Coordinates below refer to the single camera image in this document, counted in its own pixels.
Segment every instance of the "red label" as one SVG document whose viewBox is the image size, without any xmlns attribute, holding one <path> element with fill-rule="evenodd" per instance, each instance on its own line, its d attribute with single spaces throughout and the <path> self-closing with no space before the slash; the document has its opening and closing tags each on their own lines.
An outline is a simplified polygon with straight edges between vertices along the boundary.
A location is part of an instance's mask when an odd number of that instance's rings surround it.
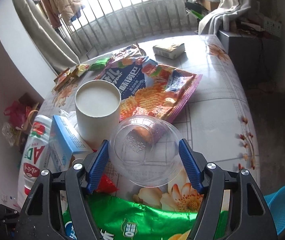
<svg viewBox="0 0 285 240">
<path fill-rule="evenodd" d="M 39 149 L 37 149 L 37 147 L 34 148 L 34 164 L 36 164 L 38 158 L 40 157 L 42 151 L 44 150 L 44 146 L 40 147 Z"/>
<path fill-rule="evenodd" d="M 37 178 L 40 174 L 40 169 L 29 163 L 23 164 L 23 171 L 30 178 L 31 177 Z"/>
</svg>

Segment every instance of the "green snack bag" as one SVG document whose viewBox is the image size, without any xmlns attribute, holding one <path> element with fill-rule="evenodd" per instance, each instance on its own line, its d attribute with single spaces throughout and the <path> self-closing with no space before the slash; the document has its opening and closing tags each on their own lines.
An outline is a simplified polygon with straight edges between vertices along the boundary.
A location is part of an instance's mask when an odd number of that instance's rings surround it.
<svg viewBox="0 0 285 240">
<path fill-rule="evenodd" d="M 106 64 L 109 61 L 109 59 L 110 58 L 106 57 L 106 58 L 102 58 L 102 59 L 96 60 L 96 62 L 93 63 L 89 67 L 89 71 L 95 71 L 95 70 L 102 70 L 102 69 L 104 69 L 104 67 L 106 66 Z"/>
<path fill-rule="evenodd" d="M 87 197 L 93 218 L 104 240 L 186 240 L 197 213 L 171 212 L 111 195 Z M 219 217 L 215 239 L 224 235 L 228 212 Z M 69 209 L 63 214 L 66 235 L 76 239 Z"/>
</svg>

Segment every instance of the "transparent dome lid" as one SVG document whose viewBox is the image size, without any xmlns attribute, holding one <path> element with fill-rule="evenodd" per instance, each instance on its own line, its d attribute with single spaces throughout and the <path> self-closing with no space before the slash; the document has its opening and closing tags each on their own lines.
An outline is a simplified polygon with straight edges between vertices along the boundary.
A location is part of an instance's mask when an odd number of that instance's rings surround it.
<svg viewBox="0 0 285 240">
<path fill-rule="evenodd" d="M 109 157 L 124 177 L 143 187 L 170 182 L 183 164 L 178 152 L 182 139 L 170 123 L 148 115 L 123 120 L 109 140 Z"/>
</svg>

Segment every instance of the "cup rim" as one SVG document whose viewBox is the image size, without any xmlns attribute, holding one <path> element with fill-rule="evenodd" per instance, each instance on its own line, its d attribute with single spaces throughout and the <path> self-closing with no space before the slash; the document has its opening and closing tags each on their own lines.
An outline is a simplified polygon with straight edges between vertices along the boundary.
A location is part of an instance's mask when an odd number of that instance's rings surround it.
<svg viewBox="0 0 285 240">
<path fill-rule="evenodd" d="M 81 111 L 81 110 L 79 109 L 79 107 L 78 107 L 78 105 L 77 105 L 77 101 L 76 101 L 77 94 L 78 94 L 78 92 L 80 91 L 80 89 L 81 89 L 84 85 L 87 85 L 87 84 L 90 83 L 90 82 L 105 82 L 105 83 L 107 83 L 108 85 L 111 85 L 114 89 L 117 90 L 117 92 L 118 92 L 118 94 L 119 94 L 119 104 L 118 104 L 117 108 L 116 108 L 114 111 L 112 111 L 110 114 L 102 115 L 102 116 L 92 116 L 92 115 L 85 114 L 83 111 Z M 106 80 L 94 79 L 94 80 L 91 80 L 91 81 L 88 81 L 88 82 L 82 84 L 82 85 L 78 88 L 77 92 L 75 93 L 75 99 L 74 99 L 74 100 L 75 100 L 75 107 L 76 107 L 76 109 L 78 109 L 78 111 L 81 112 L 83 115 L 88 116 L 88 117 L 92 117 L 92 118 L 102 118 L 102 117 L 107 117 L 107 116 L 112 115 L 113 113 L 115 113 L 115 112 L 119 109 L 120 104 L 121 104 L 121 94 L 120 94 L 118 88 L 117 88 L 113 83 L 110 83 L 110 82 L 108 82 L 108 81 L 106 81 Z"/>
</svg>

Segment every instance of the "concrete floor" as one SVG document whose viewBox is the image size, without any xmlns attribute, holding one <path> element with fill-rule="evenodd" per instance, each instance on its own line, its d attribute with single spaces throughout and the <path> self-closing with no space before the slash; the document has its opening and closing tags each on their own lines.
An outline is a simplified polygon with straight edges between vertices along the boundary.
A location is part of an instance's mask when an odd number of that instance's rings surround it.
<svg viewBox="0 0 285 240">
<path fill-rule="evenodd" d="M 263 195 L 285 185 L 285 93 L 246 90 L 260 155 Z M 285 231 L 280 235 L 285 239 Z"/>
</svg>

